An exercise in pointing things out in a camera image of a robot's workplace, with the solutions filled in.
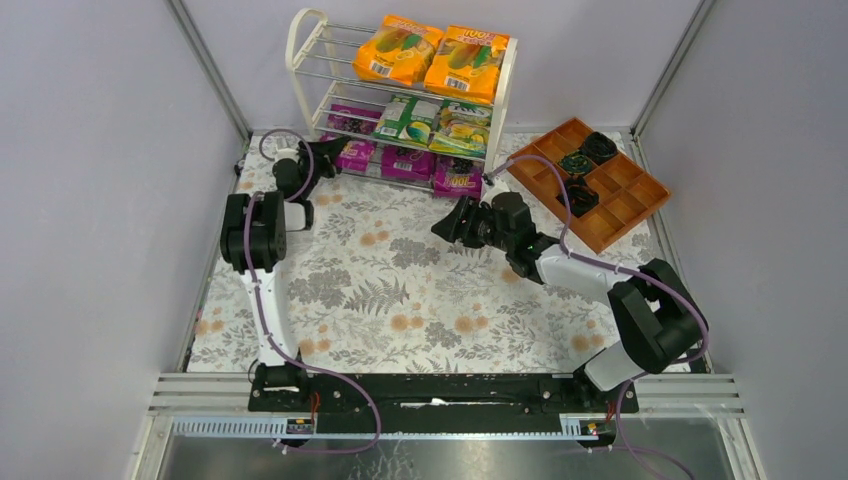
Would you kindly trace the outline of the purple grape candy bag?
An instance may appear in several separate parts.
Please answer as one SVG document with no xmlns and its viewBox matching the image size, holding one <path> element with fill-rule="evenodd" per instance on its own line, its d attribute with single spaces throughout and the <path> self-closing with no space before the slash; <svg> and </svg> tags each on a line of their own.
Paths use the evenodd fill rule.
<svg viewBox="0 0 848 480">
<path fill-rule="evenodd" d="M 483 171 L 474 160 L 440 155 L 432 176 L 433 195 L 442 198 L 480 198 Z"/>
<path fill-rule="evenodd" d="M 325 126 L 330 128 L 331 132 L 324 132 L 320 140 L 336 140 L 339 137 L 337 131 L 344 132 L 347 135 L 353 133 L 353 136 L 350 137 L 350 140 L 334 161 L 338 169 L 358 172 L 367 170 L 368 164 L 377 150 L 377 144 L 374 141 L 364 140 L 364 137 L 372 136 L 380 117 L 380 111 L 343 104 L 332 104 L 330 106 L 330 114 L 327 116 Z"/>
<path fill-rule="evenodd" d="M 385 146 L 380 159 L 381 176 L 392 179 L 429 181 L 437 156 L 429 151 Z"/>
</svg>

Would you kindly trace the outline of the green candy bag underneath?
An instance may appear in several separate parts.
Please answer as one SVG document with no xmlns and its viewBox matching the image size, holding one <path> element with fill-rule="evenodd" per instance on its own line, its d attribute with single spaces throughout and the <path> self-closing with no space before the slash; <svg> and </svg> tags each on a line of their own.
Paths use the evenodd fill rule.
<svg viewBox="0 0 848 480">
<path fill-rule="evenodd" d="M 436 103 L 393 94 L 374 128 L 373 136 L 426 148 L 439 110 Z"/>
</svg>

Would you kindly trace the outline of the white metal shelf rack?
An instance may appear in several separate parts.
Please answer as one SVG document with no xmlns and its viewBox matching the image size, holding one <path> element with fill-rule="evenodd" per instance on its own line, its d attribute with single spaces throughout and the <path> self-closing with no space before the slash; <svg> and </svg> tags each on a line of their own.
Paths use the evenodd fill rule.
<svg viewBox="0 0 848 480">
<path fill-rule="evenodd" d="M 318 138 L 324 132 L 331 132 L 325 124 L 332 104 L 382 111 L 393 94 L 409 95 L 438 105 L 444 100 L 463 100 L 430 92 L 424 88 L 423 83 L 405 86 L 393 81 L 361 80 L 355 74 L 352 62 L 356 51 L 376 30 L 376 27 L 334 22 L 326 12 L 315 8 L 301 9 L 291 21 L 286 40 L 285 66 L 300 113 L 312 137 Z M 376 153 L 367 170 L 343 170 L 344 174 L 411 190 L 433 191 L 431 180 L 414 181 L 381 176 L 383 148 L 387 145 L 413 148 L 412 145 L 373 136 L 364 137 L 364 140 L 377 144 Z"/>
</svg>

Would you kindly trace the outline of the green Fox's candy bag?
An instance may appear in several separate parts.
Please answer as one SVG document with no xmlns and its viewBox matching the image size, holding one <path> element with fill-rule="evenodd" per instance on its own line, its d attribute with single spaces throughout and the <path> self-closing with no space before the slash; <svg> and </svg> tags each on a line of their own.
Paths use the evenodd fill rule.
<svg viewBox="0 0 848 480">
<path fill-rule="evenodd" d="M 486 106 L 444 100 L 429 149 L 451 155 L 483 158 L 487 152 L 493 110 Z"/>
</svg>

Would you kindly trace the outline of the orange mango candy bag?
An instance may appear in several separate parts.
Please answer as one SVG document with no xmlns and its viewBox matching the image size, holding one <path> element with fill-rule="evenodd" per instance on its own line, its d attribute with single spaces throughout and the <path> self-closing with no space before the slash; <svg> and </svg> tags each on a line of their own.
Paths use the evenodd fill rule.
<svg viewBox="0 0 848 480">
<path fill-rule="evenodd" d="M 511 37 L 450 25 L 428 68 L 424 88 L 443 96 L 492 104 Z"/>
<path fill-rule="evenodd" d="M 443 36 L 439 28 L 387 15 L 374 35 L 359 47 L 353 70 L 365 81 L 421 84 Z"/>
</svg>

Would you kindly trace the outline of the orange compartment tray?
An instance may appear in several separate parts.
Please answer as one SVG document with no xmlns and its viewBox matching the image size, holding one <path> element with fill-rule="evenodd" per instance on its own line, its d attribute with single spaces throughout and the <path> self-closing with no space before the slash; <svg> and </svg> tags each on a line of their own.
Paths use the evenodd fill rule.
<svg viewBox="0 0 848 480">
<path fill-rule="evenodd" d="M 619 153 L 613 159 L 602 165 L 593 163 L 594 169 L 583 175 L 600 195 L 599 205 L 579 218 L 572 216 L 568 205 L 557 200 L 560 193 L 565 194 L 564 180 L 569 176 L 559 161 L 579 151 L 592 132 L 595 130 L 573 117 L 513 153 L 510 157 L 518 161 L 507 170 L 552 215 L 569 220 L 571 234 L 600 253 L 656 213 L 671 192 L 617 146 Z"/>
</svg>

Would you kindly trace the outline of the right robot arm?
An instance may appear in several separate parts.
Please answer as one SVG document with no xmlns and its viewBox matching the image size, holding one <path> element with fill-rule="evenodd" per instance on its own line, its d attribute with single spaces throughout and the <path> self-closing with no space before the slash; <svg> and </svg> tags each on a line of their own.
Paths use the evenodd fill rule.
<svg viewBox="0 0 848 480">
<path fill-rule="evenodd" d="M 653 259 L 632 269 L 570 250 L 562 239 L 537 230 L 529 206 L 516 192 L 489 201 L 462 197 L 431 231 L 466 248 L 496 248 L 519 277 L 606 305 L 619 340 L 575 373 L 597 391 L 661 373 L 696 344 L 707 343 L 706 321 L 667 262 Z"/>
</svg>

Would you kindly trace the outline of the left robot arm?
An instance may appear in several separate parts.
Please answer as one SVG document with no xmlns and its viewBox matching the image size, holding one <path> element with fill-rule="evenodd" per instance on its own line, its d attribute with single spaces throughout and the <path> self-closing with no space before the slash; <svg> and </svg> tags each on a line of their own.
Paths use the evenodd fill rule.
<svg viewBox="0 0 848 480">
<path fill-rule="evenodd" d="M 259 344 L 252 380 L 256 397 L 271 389 L 303 390 L 308 375 L 318 371 L 302 360 L 283 274 L 289 237 L 303 236 L 313 227 L 310 194 L 321 179 L 341 172 L 337 158 L 352 140 L 348 135 L 323 141 L 298 137 L 295 146 L 267 154 L 265 140 L 283 132 L 271 130 L 259 142 L 259 153 L 271 162 L 274 187 L 229 195 L 219 240 L 223 260 L 238 274 L 250 300 Z"/>
</svg>

